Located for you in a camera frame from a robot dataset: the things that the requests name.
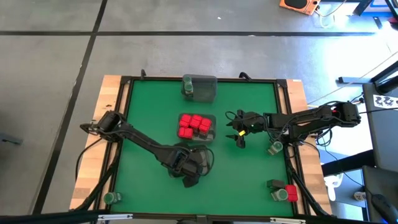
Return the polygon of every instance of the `green table surface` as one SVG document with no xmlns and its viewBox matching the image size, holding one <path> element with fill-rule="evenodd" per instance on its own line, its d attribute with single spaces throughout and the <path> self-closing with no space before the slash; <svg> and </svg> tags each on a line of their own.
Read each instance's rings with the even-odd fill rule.
<svg viewBox="0 0 398 224">
<path fill-rule="evenodd" d="M 115 192 L 122 200 L 112 212 L 292 216 L 289 202 L 275 202 L 266 181 L 287 183 L 283 153 L 266 153 L 266 133 L 246 136 L 246 148 L 236 147 L 225 137 L 225 111 L 242 109 L 258 113 L 277 112 L 274 86 L 270 83 L 218 82 L 213 103 L 183 100 L 178 81 L 135 81 L 127 121 L 161 144 L 180 142 L 177 137 L 180 113 L 216 116 L 216 138 L 208 145 L 215 153 L 211 172 L 194 187 L 184 188 L 182 179 L 170 178 L 155 157 L 130 141 L 124 141 Z"/>
</svg>

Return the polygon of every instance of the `cable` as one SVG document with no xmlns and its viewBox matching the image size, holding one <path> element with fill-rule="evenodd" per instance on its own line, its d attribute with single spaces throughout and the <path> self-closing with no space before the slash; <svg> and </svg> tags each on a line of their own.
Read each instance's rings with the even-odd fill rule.
<svg viewBox="0 0 398 224">
<path fill-rule="evenodd" d="M 319 149 L 316 146 L 314 146 L 312 143 L 309 143 L 309 142 L 306 142 L 306 141 L 304 141 L 304 143 L 312 146 L 315 150 L 317 150 L 318 155 L 319 155 L 319 159 L 321 158 L 321 152 L 319 151 Z"/>
<path fill-rule="evenodd" d="M 372 110 L 372 111 L 363 111 L 363 112 L 360 112 L 359 114 L 372 113 L 372 112 L 385 111 L 385 110 L 397 110 L 397 109 L 398 108 L 384 108 L 384 109 L 378 109 L 378 110 Z"/>
<path fill-rule="evenodd" d="M 227 115 L 228 113 L 234 115 L 235 118 L 230 118 L 230 117 Z M 235 121 L 236 118 L 239 117 L 236 113 L 234 113 L 234 112 L 232 112 L 232 111 L 227 111 L 227 112 L 225 112 L 225 116 L 226 116 L 226 118 L 227 118 L 228 120 L 230 120 L 230 121 Z M 257 117 L 262 117 L 262 116 L 261 116 L 261 115 L 254 115 L 254 116 L 248 117 L 248 118 L 239 118 L 238 121 L 245 121 L 245 120 L 247 120 L 247 119 L 253 119 L 253 118 L 257 118 Z"/>
<path fill-rule="evenodd" d="M 361 78 L 363 78 L 363 77 L 365 77 L 366 75 L 369 75 L 371 72 L 375 71 L 375 69 L 377 69 L 379 66 L 381 66 L 382 64 L 384 64 L 386 61 L 388 61 L 390 58 L 392 58 L 392 57 L 395 56 L 396 54 L 398 54 L 398 51 L 395 52 L 395 53 L 393 53 L 390 57 L 388 57 L 387 59 L 385 59 L 384 61 L 382 61 L 379 65 L 377 65 L 376 67 L 374 67 L 372 70 L 368 71 L 367 73 L 365 73 L 365 74 L 362 75 L 361 77 L 355 79 L 354 81 L 352 81 L 352 82 L 350 82 L 350 83 L 347 83 L 347 84 L 343 85 L 342 87 L 339 87 L 339 88 L 337 88 L 337 89 L 331 91 L 330 93 L 326 94 L 326 95 L 323 96 L 323 97 L 320 97 L 320 98 L 318 98 L 318 99 L 316 99 L 316 100 L 313 100 L 313 101 L 309 102 L 308 104 L 312 104 L 312 103 L 314 103 L 314 102 L 316 102 L 316 101 L 318 101 L 318 100 L 321 100 L 321 99 L 323 99 L 323 98 L 325 98 L 325 97 L 327 97 L 327 96 L 329 96 L 329 95 L 331 95 L 331 94 L 337 92 L 338 90 L 341 90 L 342 88 L 347 87 L 347 86 L 349 86 L 349 85 L 351 85 L 351 84 L 357 82 L 357 81 L 360 80 Z"/>
<path fill-rule="evenodd" d="M 327 29 L 335 25 L 336 19 L 335 15 L 333 15 L 333 22 L 331 22 L 329 25 L 325 26 L 323 25 L 323 18 L 324 16 L 321 16 L 321 14 L 318 11 L 315 11 L 316 14 L 319 15 L 319 24 L 321 25 L 322 28 Z"/>
<path fill-rule="evenodd" d="M 352 103 L 354 100 L 356 100 L 357 98 L 359 98 L 359 97 L 361 97 L 361 96 L 363 96 L 363 92 L 362 92 L 359 96 L 353 98 L 353 99 L 350 101 L 350 103 Z"/>
<path fill-rule="evenodd" d="M 346 174 L 346 172 L 344 172 L 343 169 L 341 168 L 339 160 L 338 160 L 332 153 L 330 153 L 330 152 L 328 151 L 328 149 L 326 148 L 326 146 L 324 146 L 324 148 L 325 148 L 325 151 L 326 151 L 331 157 L 333 157 L 333 158 L 335 159 L 335 161 L 337 162 L 337 166 L 340 168 L 341 172 L 342 172 L 347 178 L 349 178 L 349 179 L 352 180 L 354 183 L 356 183 L 356 184 L 360 185 L 361 187 L 363 187 L 365 190 L 367 190 L 367 191 L 369 192 L 369 194 L 370 194 L 371 196 L 373 196 L 372 192 L 371 192 L 365 185 L 360 184 L 359 182 L 357 182 L 357 181 L 355 181 L 354 179 L 352 179 L 348 174 Z"/>
<path fill-rule="evenodd" d="M 287 148 L 285 149 L 285 151 L 287 152 L 287 157 L 288 157 L 289 159 L 295 158 L 295 157 L 297 156 L 297 148 L 298 148 L 298 147 L 292 147 L 292 149 L 293 149 L 293 156 L 290 155 L 289 149 L 287 149 Z"/>
<path fill-rule="evenodd" d="M 325 135 L 327 135 L 329 133 L 329 140 L 327 142 L 323 141 L 323 143 L 319 143 L 319 139 L 323 139 L 323 137 Z M 317 143 L 317 145 L 319 146 L 329 146 L 331 143 L 331 138 L 333 137 L 333 132 L 331 131 L 331 128 L 329 128 L 327 131 L 319 134 L 316 138 L 315 138 L 315 142 Z"/>
<path fill-rule="evenodd" d="M 82 155 L 91 147 L 93 147 L 95 144 L 97 144 L 97 142 L 99 142 L 100 140 L 102 140 L 102 138 L 97 139 L 95 142 L 91 143 L 89 146 L 87 146 L 84 150 L 82 150 L 82 152 L 80 153 L 80 155 L 77 157 L 77 161 L 76 161 L 76 167 L 75 167 L 75 181 L 77 180 L 77 175 L 78 175 L 78 168 L 79 168 L 79 163 L 80 163 L 80 159 L 82 157 Z"/>
<path fill-rule="evenodd" d="M 318 10 L 315 10 L 315 12 L 321 16 L 321 17 L 328 17 L 330 15 L 332 15 L 333 13 L 335 13 L 347 0 L 344 0 L 339 6 L 337 6 L 337 8 L 335 10 L 333 10 L 331 13 L 327 14 L 327 15 L 322 15 Z"/>
</svg>

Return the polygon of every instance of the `red object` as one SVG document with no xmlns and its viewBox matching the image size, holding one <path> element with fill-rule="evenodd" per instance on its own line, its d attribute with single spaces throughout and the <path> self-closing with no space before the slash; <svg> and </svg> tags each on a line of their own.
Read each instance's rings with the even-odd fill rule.
<svg viewBox="0 0 398 224">
<path fill-rule="evenodd" d="M 189 127 L 189 122 L 185 122 L 183 120 L 181 120 L 179 124 L 180 124 L 180 127 L 184 127 L 184 128 Z"/>
<path fill-rule="evenodd" d="M 201 116 L 195 114 L 195 115 L 192 116 L 192 119 L 197 120 L 197 121 L 201 121 L 203 118 Z"/>
<path fill-rule="evenodd" d="M 388 19 L 388 21 L 389 21 L 390 23 L 392 23 L 392 24 L 398 23 L 398 20 L 397 20 L 396 18 L 390 18 L 390 19 Z"/>
<path fill-rule="evenodd" d="M 285 186 L 285 190 L 288 193 L 287 200 L 290 202 L 296 202 L 299 198 L 297 197 L 297 189 L 296 186 L 288 184 Z"/>
<path fill-rule="evenodd" d="M 208 126 L 204 126 L 202 124 L 199 125 L 200 134 L 207 135 L 207 133 L 209 132 L 209 129 L 210 129 L 210 127 L 208 127 Z"/>
<path fill-rule="evenodd" d="M 201 120 L 202 120 L 202 117 L 195 114 L 195 115 L 192 116 L 192 119 L 191 119 L 191 121 L 189 122 L 189 126 L 190 126 L 191 128 L 198 129 Z"/>
<path fill-rule="evenodd" d="M 181 127 L 181 128 L 178 130 L 178 136 L 179 136 L 180 138 L 192 139 L 192 137 L 193 137 L 193 129 L 192 129 L 192 128 L 184 128 L 184 127 Z"/>
<path fill-rule="evenodd" d="M 179 122 L 180 127 L 184 127 L 184 128 L 189 127 L 189 122 L 191 121 L 191 118 L 192 117 L 190 115 L 183 114 L 182 117 L 181 117 L 181 120 Z"/>
<path fill-rule="evenodd" d="M 207 118 L 203 118 L 200 124 L 204 125 L 206 127 L 210 127 L 211 126 L 211 120 L 207 119 Z"/>
<path fill-rule="evenodd" d="M 199 132 L 202 135 L 207 135 L 210 130 L 211 120 L 207 118 L 203 118 L 199 125 Z"/>
<path fill-rule="evenodd" d="M 299 200 L 299 198 L 297 197 L 297 195 L 289 195 L 289 196 L 287 197 L 287 200 L 288 200 L 289 202 L 296 202 L 296 201 Z"/>
<path fill-rule="evenodd" d="M 184 122 L 187 122 L 187 123 L 189 123 L 190 121 L 191 121 L 191 116 L 190 115 L 188 115 L 188 114 L 183 114 L 182 115 L 182 117 L 181 117 L 181 121 L 184 121 Z"/>
</svg>

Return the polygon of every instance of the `black stand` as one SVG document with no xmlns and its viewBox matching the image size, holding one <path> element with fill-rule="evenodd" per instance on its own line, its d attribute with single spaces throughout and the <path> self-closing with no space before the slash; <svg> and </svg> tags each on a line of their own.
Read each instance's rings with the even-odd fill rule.
<svg viewBox="0 0 398 224">
<path fill-rule="evenodd" d="M 388 68 L 386 68 L 373 78 L 361 78 L 360 80 L 357 80 L 358 78 L 356 77 L 338 77 L 337 82 L 340 84 L 347 84 L 351 82 L 354 82 L 353 84 L 378 83 L 387 78 L 387 76 L 393 74 L 396 70 L 398 70 L 398 61 L 390 65 Z"/>
<path fill-rule="evenodd" d="M 349 156 L 337 161 L 328 162 L 322 165 L 323 176 L 335 175 L 342 172 L 361 169 L 362 166 L 374 167 L 373 149 Z"/>
</svg>

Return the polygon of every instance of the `metal stand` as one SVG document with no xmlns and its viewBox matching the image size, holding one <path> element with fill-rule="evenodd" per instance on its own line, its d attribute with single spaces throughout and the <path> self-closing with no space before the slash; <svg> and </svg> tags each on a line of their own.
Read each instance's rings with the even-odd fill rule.
<svg viewBox="0 0 398 224">
<path fill-rule="evenodd" d="M 381 73 L 377 74 L 373 78 L 361 78 L 357 80 L 356 77 L 338 77 L 338 83 L 347 84 L 354 82 L 353 84 L 365 84 L 365 83 L 379 83 L 383 79 L 387 78 L 389 75 L 393 74 L 398 70 L 398 61 L 390 65 L 388 68 L 384 69 Z"/>
<path fill-rule="evenodd" d="M 357 155 L 348 156 L 344 159 L 328 162 L 322 165 L 323 176 L 339 174 L 351 170 L 361 169 L 362 166 L 374 167 L 373 149 L 358 153 Z"/>
<path fill-rule="evenodd" d="M 376 87 L 376 90 L 379 93 L 385 94 L 389 93 L 390 91 L 394 90 L 398 87 L 398 76 L 394 78 L 388 79 L 388 81 L 383 82 L 382 84 Z"/>
<path fill-rule="evenodd" d="M 11 143 L 18 144 L 18 145 L 22 144 L 22 139 L 15 138 L 13 136 L 10 136 L 10 135 L 4 134 L 4 133 L 0 133 L 0 141 L 11 142 Z"/>
</svg>

